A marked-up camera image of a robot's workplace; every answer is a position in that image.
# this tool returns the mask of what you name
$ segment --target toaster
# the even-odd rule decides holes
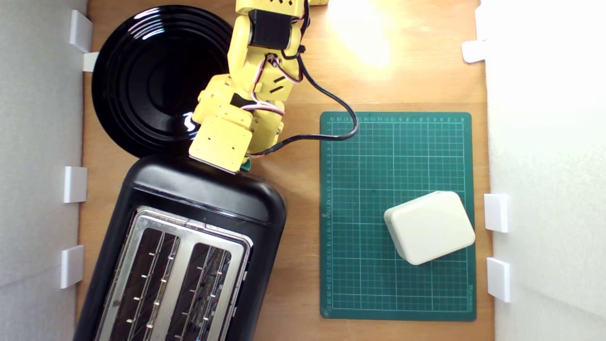
[[[141,158],[116,202],[74,341],[250,340],[286,219],[260,178]]]

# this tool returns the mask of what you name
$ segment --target cutting mat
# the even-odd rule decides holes
[[[355,137],[321,143],[322,316],[474,320],[474,246],[413,266],[398,256],[383,221],[389,207],[433,191],[454,191],[474,223],[471,116],[358,115]],[[322,133],[350,129],[347,113],[322,115]]]

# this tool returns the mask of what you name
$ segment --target white wall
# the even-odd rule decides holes
[[[606,340],[603,1],[485,0],[493,193],[511,196],[497,341]]]
[[[77,244],[63,168],[82,154],[82,53],[70,12],[86,0],[0,0],[0,340],[71,340],[75,288],[59,289]]]

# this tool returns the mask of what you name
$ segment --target black cable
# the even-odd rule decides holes
[[[309,15],[309,11],[310,11],[309,0],[305,0],[304,6],[305,6],[305,13],[303,14],[303,26],[301,26],[301,39],[303,39],[303,36],[305,35],[305,31],[307,31],[307,27],[309,27],[309,25],[311,24],[311,19],[310,19],[310,15]]]
[[[300,141],[300,140],[344,141],[344,140],[347,140],[347,139],[353,137],[358,132],[358,127],[359,127],[358,117],[356,116],[356,113],[353,111],[353,109],[349,106],[349,104],[347,104],[345,101],[343,101],[342,99],[337,97],[335,94],[329,92],[328,90],[326,90],[323,87],[321,87],[320,85],[318,85],[318,83],[316,83],[316,81],[311,77],[311,75],[305,68],[305,64],[303,63],[303,59],[301,58],[301,56],[297,57],[297,61],[299,62],[299,68],[301,70],[301,73],[305,76],[305,78],[307,78],[309,83],[314,88],[316,88],[318,91],[320,91],[324,95],[327,95],[328,97],[332,98],[337,103],[339,103],[343,108],[345,108],[345,110],[347,110],[347,112],[351,116],[351,120],[353,122],[353,128],[351,129],[351,131],[349,133],[344,134],[344,135],[324,135],[324,134],[295,135],[295,136],[289,137],[283,141],[280,141],[280,142],[274,144],[272,147],[270,147],[266,150],[263,150],[262,152],[249,154],[251,156],[267,155],[267,154],[277,151],[278,149],[286,146],[287,144],[290,144],[295,141]]]
[[[309,15],[309,12],[310,12],[309,0],[305,0],[304,7],[305,7],[305,12],[303,13],[303,25],[301,25],[301,40],[303,40],[303,36],[305,35],[305,31],[307,30],[307,27],[309,27],[309,25],[311,25],[311,18]],[[293,60],[293,59],[296,59],[300,54],[302,54],[304,52],[305,52],[305,46],[301,45],[301,46],[299,46],[299,50],[297,51],[297,53],[295,53],[294,56],[287,56],[286,53],[284,53],[284,50],[282,50],[282,57],[286,60]]]

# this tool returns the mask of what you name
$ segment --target wooden surface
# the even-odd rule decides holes
[[[123,20],[162,0],[89,0],[93,50]],[[211,10],[233,23],[235,1],[172,1]],[[466,65],[461,43],[475,39],[478,0],[330,0],[313,8],[303,44],[310,73],[356,110],[467,111],[473,115],[473,159],[478,260],[478,319],[464,322],[325,320],[319,313],[319,147],[292,144],[255,162],[254,172],[287,190],[288,221],[265,295],[255,340],[493,340],[493,300],[485,259],[492,255],[484,229],[488,192],[484,65]],[[85,245],[84,299],[124,175],[135,158],[105,134],[93,110],[90,74],[84,79],[84,156],[88,200],[81,206]],[[283,137],[318,132],[319,117],[341,108],[303,83],[295,87]]]

